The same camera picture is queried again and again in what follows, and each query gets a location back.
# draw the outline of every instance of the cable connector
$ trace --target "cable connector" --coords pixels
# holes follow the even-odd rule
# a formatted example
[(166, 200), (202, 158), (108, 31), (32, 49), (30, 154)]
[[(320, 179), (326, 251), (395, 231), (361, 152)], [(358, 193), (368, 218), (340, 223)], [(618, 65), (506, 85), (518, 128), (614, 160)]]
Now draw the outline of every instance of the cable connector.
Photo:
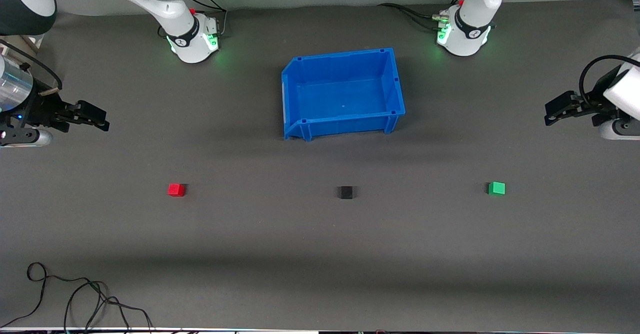
[(443, 23), (449, 22), (449, 16), (446, 14), (434, 14), (431, 16), (431, 19), (437, 22), (443, 22)]

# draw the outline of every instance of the gray table surface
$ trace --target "gray table surface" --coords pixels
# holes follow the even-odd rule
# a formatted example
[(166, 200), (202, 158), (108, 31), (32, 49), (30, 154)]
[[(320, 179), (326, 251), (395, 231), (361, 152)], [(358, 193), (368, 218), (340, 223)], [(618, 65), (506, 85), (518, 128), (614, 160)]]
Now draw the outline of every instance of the gray table surface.
[[(543, 121), (590, 59), (637, 47), (631, 0), (508, 3), (496, 21), (457, 58), (391, 8), (238, 10), (187, 65), (150, 15), (62, 15), (41, 59), (111, 128), (0, 149), (0, 319), (34, 306), (42, 261), (158, 327), (640, 332), (640, 144)], [(283, 141), (290, 59), (377, 47), (397, 56), (396, 131)], [(51, 282), (15, 325), (62, 325), (74, 287)], [(80, 295), (71, 324), (93, 305)], [(99, 325), (120, 327), (115, 309)]]

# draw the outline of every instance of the green cube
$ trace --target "green cube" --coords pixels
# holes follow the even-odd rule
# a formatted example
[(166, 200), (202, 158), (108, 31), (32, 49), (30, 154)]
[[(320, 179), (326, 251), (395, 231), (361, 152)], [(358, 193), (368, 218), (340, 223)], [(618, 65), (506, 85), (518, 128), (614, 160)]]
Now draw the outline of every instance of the green cube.
[(501, 197), (506, 193), (506, 184), (500, 182), (489, 183), (489, 195)]

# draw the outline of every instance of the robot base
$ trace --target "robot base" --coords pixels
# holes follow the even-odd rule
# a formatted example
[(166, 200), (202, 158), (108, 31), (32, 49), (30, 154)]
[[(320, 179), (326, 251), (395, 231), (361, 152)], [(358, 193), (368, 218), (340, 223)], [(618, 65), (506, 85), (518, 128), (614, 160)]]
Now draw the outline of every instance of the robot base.
[(187, 47), (179, 47), (167, 38), (171, 50), (178, 55), (183, 62), (199, 63), (207, 59), (218, 50), (218, 22), (215, 18), (209, 18), (201, 13), (194, 14), (199, 22), (199, 33), (190, 41)]
[[(453, 19), (459, 8), (460, 6), (456, 4), (440, 11), (440, 14), (448, 15), (449, 18)], [(487, 42), (487, 36), (490, 31), (491, 27), (484, 33), (480, 33), (478, 38), (469, 39), (465, 32), (457, 26), (455, 20), (450, 20), (446, 23), (445, 27), (438, 32), (437, 42), (442, 47), (445, 47), (451, 54), (462, 57), (471, 56), (476, 54), (476, 52), (480, 50), (480, 47)]]

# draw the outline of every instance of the metal cylinder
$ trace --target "metal cylinder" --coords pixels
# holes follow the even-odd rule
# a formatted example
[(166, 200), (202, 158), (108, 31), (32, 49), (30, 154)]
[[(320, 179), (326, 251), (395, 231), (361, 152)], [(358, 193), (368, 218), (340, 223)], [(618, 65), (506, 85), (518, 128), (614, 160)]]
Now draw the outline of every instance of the metal cylinder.
[(29, 97), (34, 78), (9, 58), (0, 55), (0, 112), (18, 107)]

